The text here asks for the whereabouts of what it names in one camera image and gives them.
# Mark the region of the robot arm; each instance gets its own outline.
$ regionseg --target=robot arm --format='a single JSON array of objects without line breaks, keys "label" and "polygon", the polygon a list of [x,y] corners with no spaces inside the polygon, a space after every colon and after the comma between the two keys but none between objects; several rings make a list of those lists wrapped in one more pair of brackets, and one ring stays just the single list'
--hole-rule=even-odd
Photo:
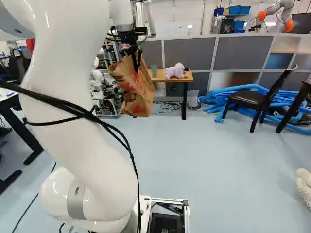
[{"label": "robot arm", "polygon": [[278,12],[280,8],[284,7],[284,10],[281,14],[281,20],[283,21],[282,23],[284,23],[285,25],[284,32],[290,32],[294,28],[294,23],[291,15],[294,3],[295,0],[279,0],[277,3],[268,7],[264,11],[260,11],[257,15],[257,20],[264,21],[267,15],[273,15]]},{"label": "robot arm", "polygon": [[[20,38],[36,38],[21,87],[91,110],[89,71],[108,32],[109,14],[126,34],[133,28],[130,0],[0,3],[0,16],[6,16],[0,20],[1,28]],[[20,102],[29,122],[74,117],[25,95],[20,95]],[[138,183],[132,165],[111,147],[107,132],[86,119],[32,129],[48,154],[64,167],[42,185],[40,200],[48,213],[99,233],[122,231],[133,215]]]}]

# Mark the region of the brown paper bag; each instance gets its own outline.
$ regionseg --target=brown paper bag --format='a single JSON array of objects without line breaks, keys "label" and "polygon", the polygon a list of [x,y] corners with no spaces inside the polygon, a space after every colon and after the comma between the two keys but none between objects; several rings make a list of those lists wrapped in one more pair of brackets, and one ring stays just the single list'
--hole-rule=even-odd
[{"label": "brown paper bag", "polygon": [[148,117],[151,113],[155,87],[141,59],[138,73],[134,69],[132,56],[109,66],[109,74],[116,80],[124,94],[122,111],[135,117]]}]

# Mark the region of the desk leg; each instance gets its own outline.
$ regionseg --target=desk leg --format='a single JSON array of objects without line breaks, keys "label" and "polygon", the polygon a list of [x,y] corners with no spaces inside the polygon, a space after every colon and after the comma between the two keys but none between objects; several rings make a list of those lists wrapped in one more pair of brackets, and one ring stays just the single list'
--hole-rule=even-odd
[{"label": "desk leg", "polygon": [[301,103],[307,97],[309,91],[310,91],[310,87],[307,84],[303,83],[303,86],[301,87],[301,89],[300,89],[296,99],[293,101],[293,103],[290,106],[289,110],[287,111],[287,113],[285,114],[285,116],[283,117],[281,122],[279,123],[278,127],[276,128],[276,132],[277,133],[280,133],[285,128],[285,126],[287,125],[287,122],[289,122],[289,120],[297,112],[297,110],[299,109]]},{"label": "desk leg", "polygon": [[5,106],[0,106],[0,113],[11,125],[12,129],[27,143],[33,153],[24,161],[24,165],[30,164],[43,151],[42,146],[31,132],[24,126],[12,110]]},{"label": "desk leg", "polygon": [[0,179],[0,194],[3,193],[21,174],[21,170],[16,170],[5,180]]},{"label": "desk leg", "polygon": [[183,103],[182,103],[182,110],[181,110],[181,118],[182,120],[186,120],[186,105],[187,105],[187,91],[188,91],[188,82],[184,83],[184,92],[183,92]]}]

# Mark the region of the floor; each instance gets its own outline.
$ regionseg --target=floor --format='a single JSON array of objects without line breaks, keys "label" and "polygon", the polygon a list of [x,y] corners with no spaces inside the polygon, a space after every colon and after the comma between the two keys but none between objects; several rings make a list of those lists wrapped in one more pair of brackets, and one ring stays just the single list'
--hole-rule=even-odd
[{"label": "floor", "polygon": [[[182,121],[177,110],[106,121],[129,139],[141,194],[190,200],[191,233],[309,233],[311,212],[295,190],[295,171],[311,170],[310,138],[287,130],[276,134],[270,124],[258,124],[250,134],[252,119],[233,111],[224,124],[214,123],[215,117],[189,110]],[[6,140],[0,177],[13,169],[24,173],[0,196],[1,233],[12,231],[54,163],[43,153],[24,167],[28,146],[15,132]],[[56,233],[58,227],[36,200],[15,232]]]}]

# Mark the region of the stuffed animal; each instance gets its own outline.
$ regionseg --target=stuffed animal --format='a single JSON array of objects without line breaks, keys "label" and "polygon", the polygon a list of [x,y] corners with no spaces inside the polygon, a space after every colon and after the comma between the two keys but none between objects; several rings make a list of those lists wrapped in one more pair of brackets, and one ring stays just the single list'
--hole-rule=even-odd
[{"label": "stuffed animal", "polygon": [[177,63],[174,67],[166,68],[165,79],[170,79],[170,77],[177,77],[182,79],[185,77],[185,67],[181,63]]},{"label": "stuffed animal", "polygon": [[300,196],[311,210],[311,174],[303,168],[298,169],[296,185]]}]

